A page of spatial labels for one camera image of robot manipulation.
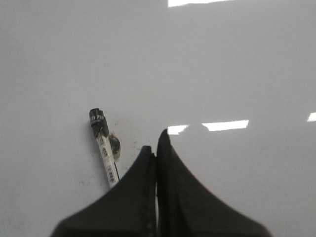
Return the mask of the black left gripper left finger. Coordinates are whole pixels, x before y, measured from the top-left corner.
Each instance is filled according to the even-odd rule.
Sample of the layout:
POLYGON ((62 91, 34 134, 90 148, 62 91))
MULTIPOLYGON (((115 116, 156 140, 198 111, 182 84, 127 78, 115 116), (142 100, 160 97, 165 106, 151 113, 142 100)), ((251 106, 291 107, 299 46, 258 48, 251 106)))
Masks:
POLYGON ((62 220, 53 237, 155 237, 156 157, 143 146, 133 165, 105 195, 62 220))

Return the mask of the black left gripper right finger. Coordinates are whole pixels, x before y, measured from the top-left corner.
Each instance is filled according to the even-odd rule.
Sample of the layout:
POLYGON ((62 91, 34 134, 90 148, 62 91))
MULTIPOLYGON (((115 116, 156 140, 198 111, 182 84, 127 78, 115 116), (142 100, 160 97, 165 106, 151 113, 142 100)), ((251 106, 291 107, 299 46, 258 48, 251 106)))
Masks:
POLYGON ((157 147, 159 233, 163 237, 270 237, 262 224, 231 208, 185 166, 168 130, 157 147))

